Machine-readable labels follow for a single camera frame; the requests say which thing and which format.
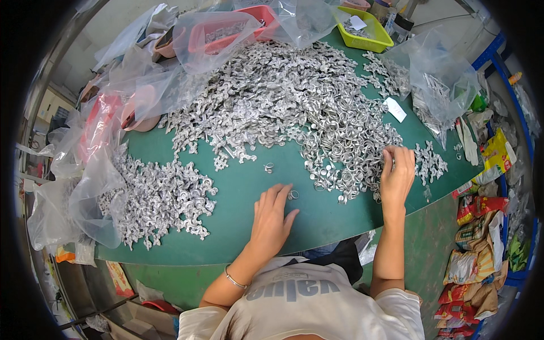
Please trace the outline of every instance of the pink plastic basket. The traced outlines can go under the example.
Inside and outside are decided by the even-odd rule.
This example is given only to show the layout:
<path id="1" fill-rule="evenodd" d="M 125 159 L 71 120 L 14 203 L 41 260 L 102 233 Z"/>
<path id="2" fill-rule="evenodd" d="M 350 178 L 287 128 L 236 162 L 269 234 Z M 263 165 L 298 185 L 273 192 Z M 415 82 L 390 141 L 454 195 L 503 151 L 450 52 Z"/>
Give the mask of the pink plastic basket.
<path id="1" fill-rule="evenodd" d="M 236 10 L 236 12 L 244 12 L 252 15 L 255 19 L 258 21 L 264 21 L 264 26 L 256 30 L 253 34 L 255 38 L 258 41 L 266 41 L 270 39 L 259 39 L 259 35 L 263 33 L 264 29 L 268 27 L 268 31 L 273 33 L 274 30 L 279 26 L 279 23 L 274 19 L 274 16 L 272 13 L 274 13 L 273 9 L 268 5 L 259 5 L 259 6 L 253 6 L 253 7 L 247 7 L 242 8 L 239 10 Z M 206 22 L 206 23 L 200 23 L 193 27 L 191 30 L 191 36 L 189 37 L 189 52 L 194 53 L 199 48 L 197 47 L 197 35 L 202 30 L 204 31 L 204 34 L 215 32 L 216 30 L 224 27 L 229 27 L 236 24 L 235 21 L 214 21 L 214 22 Z M 219 51 L 221 51 L 223 48 L 227 47 L 229 44 L 231 44 L 240 34 L 233 34 L 231 36 L 227 36 L 225 38 L 221 38 L 218 40 L 215 40 L 213 42 L 210 42 L 209 44 L 205 45 L 205 53 L 206 54 L 216 54 Z"/>
<path id="2" fill-rule="evenodd" d="M 342 3 L 342 6 L 349 7 L 349 8 L 355 8 L 355 9 L 365 11 L 365 12 L 367 11 L 367 9 L 370 8 L 370 4 L 368 2 L 366 2 L 365 0 L 344 1 L 344 3 Z"/>

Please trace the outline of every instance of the wall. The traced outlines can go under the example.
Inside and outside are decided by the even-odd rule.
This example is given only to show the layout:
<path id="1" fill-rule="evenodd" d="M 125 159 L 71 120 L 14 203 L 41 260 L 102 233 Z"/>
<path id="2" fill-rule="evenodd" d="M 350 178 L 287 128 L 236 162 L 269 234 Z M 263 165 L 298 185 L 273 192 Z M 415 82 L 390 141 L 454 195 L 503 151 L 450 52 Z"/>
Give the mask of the wall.
<path id="1" fill-rule="evenodd" d="M 94 76 L 94 54 L 111 44 L 121 31 L 152 6 L 166 3 L 180 12 L 196 7 L 198 0 L 110 0 L 77 36 L 60 62 L 52 82 L 65 86 L 75 97 Z"/>

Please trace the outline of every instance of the dark hair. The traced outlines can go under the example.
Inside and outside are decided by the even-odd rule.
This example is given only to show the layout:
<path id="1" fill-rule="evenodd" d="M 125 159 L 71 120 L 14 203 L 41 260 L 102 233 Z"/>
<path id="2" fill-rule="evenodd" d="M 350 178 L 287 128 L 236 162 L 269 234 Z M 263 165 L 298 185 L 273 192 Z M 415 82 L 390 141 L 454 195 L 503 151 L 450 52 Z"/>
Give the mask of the dark hair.
<path id="1" fill-rule="evenodd" d="M 225 330 L 225 335 L 223 335 L 222 340 L 234 340 L 234 325 L 238 321 L 238 312 L 235 312 L 231 320 L 228 322 L 227 328 Z M 244 340 L 248 336 L 249 331 L 251 330 L 251 321 L 249 321 L 247 327 L 245 328 L 242 336 L 239 340 Z"/>

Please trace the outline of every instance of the woman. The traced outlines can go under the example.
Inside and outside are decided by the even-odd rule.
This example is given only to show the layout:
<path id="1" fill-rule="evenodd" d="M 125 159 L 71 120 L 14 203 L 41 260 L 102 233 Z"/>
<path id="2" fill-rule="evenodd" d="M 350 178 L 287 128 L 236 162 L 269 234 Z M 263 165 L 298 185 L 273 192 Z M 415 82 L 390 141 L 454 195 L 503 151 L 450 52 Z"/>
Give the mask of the woman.
<path id="1" fill-rule="evenodd" d="M 178 339 L 423 339 L 419 298 L 404 290 L 404 202 L 414 179 L 414 153 L 388 146 L 384 160 L 384 228 L 370 296 L 351 286 L 362 274 L 353 243 L 341 242 L 331 255 L 310 261 L 274 257 L 299 212 L 283 218 L 292 184 L 277 184 L 255 202 L 251 239 L 242 253 L 208 287 L 199 308 L 180 315 Z M 358 265 L 350 266 L 353 261 Z"/>

